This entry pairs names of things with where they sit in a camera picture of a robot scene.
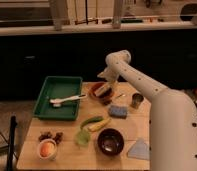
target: green tray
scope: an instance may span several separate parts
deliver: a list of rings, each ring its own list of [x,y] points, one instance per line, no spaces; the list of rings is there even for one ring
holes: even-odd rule
[[[55,108],[49,103],[51,98],[65,98],[81,94],[82,78],[66,76],[46,77],[37,99],[34,117],[52,120],[75,120],[80,100],[66,101]]]

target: egg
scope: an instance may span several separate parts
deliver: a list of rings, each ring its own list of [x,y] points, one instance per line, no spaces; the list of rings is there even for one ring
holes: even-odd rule
[[[52,142],[45,142],[40,149],[40,155],[42,157],[48,157],[55,152],[55,145]]]

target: black cabinet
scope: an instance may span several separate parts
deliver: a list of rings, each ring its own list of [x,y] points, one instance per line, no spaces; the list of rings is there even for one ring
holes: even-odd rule
[[[158,81],[197,87],[197,29],[0,36],[0,99],[36,99],[48,75],[99,80],[106,55],[123,49]]]

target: wooden tabletop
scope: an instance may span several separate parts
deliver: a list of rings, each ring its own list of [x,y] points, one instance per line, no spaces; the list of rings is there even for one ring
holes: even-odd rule
[[[83,83],[82,93],[88,93],[93,83]],[[136,90],[128,83],[119,83],[114,97],[126,94],[124,102],[128,105],[126,119],[112,118],[105,128],[115,128],[125,139],[123,151],[115,157],[104,155],[97,146],[99,132],[91,133],[87,147],[79,147],[74,142],[74,136],[79,131],[80,124],[93,116],[108,116],[108,105],[104,106],[90,97],[81,100],[78,117],[75,121],[44,121],[33,118],[23,144],[17,163],[19,170],[149,170],[149,161],[128,158],[127,152],[138,138],[149,142],[149,108],[145,99],[139,109],[130,106],[132,94]],[[63,132],[63,140],[58,145],[57,157],[53,161],[43,161],[36,154],[41,132]]]

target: silver cup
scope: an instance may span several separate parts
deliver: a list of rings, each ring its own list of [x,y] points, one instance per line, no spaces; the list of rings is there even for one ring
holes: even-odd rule
[[[140,93],[134,93],[132,96],[132,107],[138,109],[140,104],[143,102],[144,96]]]

